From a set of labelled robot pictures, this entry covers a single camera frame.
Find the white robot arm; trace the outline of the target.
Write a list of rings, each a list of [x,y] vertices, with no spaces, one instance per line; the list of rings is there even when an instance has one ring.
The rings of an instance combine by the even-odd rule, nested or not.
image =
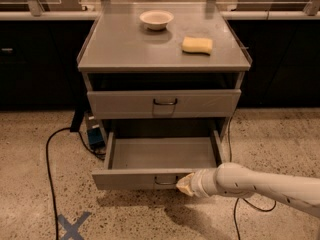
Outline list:
[[[245,198],[258,193],[299,211],[320,217],[320,179],[263,173],[236,163],[192,172],[176,187],[188,196]]]

